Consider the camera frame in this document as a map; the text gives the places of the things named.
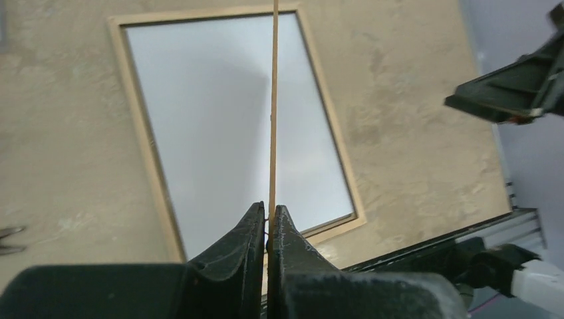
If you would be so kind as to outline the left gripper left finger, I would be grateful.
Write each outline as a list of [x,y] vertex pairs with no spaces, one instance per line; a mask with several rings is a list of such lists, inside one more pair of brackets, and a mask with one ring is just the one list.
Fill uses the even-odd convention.
[[259,318],[265,209],[186,263],[45,265],[1,295],[2,318]]

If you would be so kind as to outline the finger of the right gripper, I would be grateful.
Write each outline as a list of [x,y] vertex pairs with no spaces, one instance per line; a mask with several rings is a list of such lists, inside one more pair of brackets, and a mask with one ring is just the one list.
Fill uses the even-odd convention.
[[444,104],[491,123],[563,116],[563,31],[534,53],[459,85]]

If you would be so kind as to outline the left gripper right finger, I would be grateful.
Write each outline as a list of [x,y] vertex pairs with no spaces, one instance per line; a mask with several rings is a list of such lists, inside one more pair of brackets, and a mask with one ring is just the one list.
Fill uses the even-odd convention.
[[296,230],[284,205],[269,216],[268,318],[467,318],[443,276],[346,272]]

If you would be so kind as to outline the brown backing board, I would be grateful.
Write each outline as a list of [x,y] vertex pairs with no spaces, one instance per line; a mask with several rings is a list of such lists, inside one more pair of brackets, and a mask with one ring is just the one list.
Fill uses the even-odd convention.
[[274,227],[276,207],[276,159],[277,159],[277,83],[278,83],[278,39],[279,39],[279,0],[273,1],[273,40],[271,72],[271,125],[270,125],[270,168],[269,168],[269,232]]

